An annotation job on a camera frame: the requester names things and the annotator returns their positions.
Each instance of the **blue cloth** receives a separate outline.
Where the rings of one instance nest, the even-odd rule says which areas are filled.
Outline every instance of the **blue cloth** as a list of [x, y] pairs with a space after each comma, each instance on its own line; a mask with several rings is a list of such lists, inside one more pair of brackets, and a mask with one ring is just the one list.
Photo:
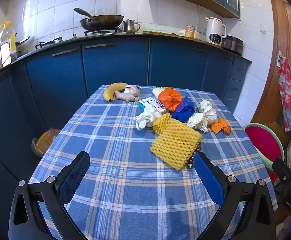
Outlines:
[[[143, 110], [138, 102], [106, 102], [100, 87], [73, 115], [34, 171], [31, 183], [57, 175], [80, 151], [90, 155], [90, 167], [71, 202], [69, 215], [88, 239], [196, 239], [219, 206], [212, 202], [196, 171], [177, 171], [150, 152], [156, 133], [138, 131], [132, 118]], [[141, 87], [139, 99], [152, 95]], [[177, 89], [195, 105], [206, 99], [218, 118], [232, 127], [225, 133], [203, 134], [202, 151], [228, 175], [242, 182], [264, 179], [274, 208], [277, 201], [268, 173], [249, 137], [213, 93]], [[42, 203], [45, 221], [60, 238]], [[239, 221], [239, 204], [224, 239]]]
[[191, 99], [184, 97], [181, 104], [179, 104], [172, 113], [172, 118], [180, 122], [185, 122], [194, 114], [194, 110], [195, 108]]

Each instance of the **wok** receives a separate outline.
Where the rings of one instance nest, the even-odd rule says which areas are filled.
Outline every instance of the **wok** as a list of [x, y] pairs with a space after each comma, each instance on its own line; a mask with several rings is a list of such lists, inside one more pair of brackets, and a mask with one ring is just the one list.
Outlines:
[[81, 20], [80, 24], [82, 28], [92, 32], [98, 30], [112, 30], [119, 26], [124, 19], [124, 16], [122, 15], [106, 14], [91, 16], [89, 13], [79, 8], [74, 8], [73, 10], [81, 15], [89, 16], [88, 18]]

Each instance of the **stainless steel teapot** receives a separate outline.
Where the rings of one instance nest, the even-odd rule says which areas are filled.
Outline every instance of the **stainless steel teapot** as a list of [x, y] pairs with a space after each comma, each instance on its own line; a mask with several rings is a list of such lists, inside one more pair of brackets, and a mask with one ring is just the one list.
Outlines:
[[141, 28], [139, 23], [135, 23], [133, 20], [126, 20], [122, 22], [122, 28], [118, 26], [119, 32], [121, 33], [136, 33]]

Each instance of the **cabinet handle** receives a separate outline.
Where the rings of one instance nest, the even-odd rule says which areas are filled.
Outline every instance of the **cabinet handle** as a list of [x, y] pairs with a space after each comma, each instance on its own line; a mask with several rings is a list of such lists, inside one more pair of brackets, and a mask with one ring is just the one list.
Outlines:
[[198, 49], [198, 48], [191, 48], [192, 50], [200, 51], [200, 52], [207, 52], [207, 49]]
[[73, 52], [73, 51], [78, 51], [78, 49], [69, 49], [69, 50], [65, 50], [65, 51], [62, 51], [62, 52], [58, 52], [58, 53], [55, 53], [55, 54], [52, 54], [52, 56], [59, 56], [59, 55], [62, 55], [62, 54], [66, 54], [68, 52]]
[[90, 45], [90, 46], [85, 46], [85, 49], [90, 49], [90, 48], [96, 48], [96, 47], [103, 47], [103, 46], [113, 46], [114, 43], [104, 43], [104, 44], [96, 44], [96, 45]]
[[226, 58], [229, 58], [229, 59], [233, 59], [233, 57], [226, 56], [226, 55], [223, 55], [223, 57], [226, 57]]

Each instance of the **yellow bottle cap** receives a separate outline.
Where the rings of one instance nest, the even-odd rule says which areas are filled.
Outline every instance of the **yellow bottle cap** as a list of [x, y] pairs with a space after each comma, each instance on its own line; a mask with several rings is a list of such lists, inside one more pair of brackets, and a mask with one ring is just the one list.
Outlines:
[[4, 28], [7, 28], [9, 26], [11, 26], [11, 21], [6, 21], [0, 25], [0, 28], [4, 29]]

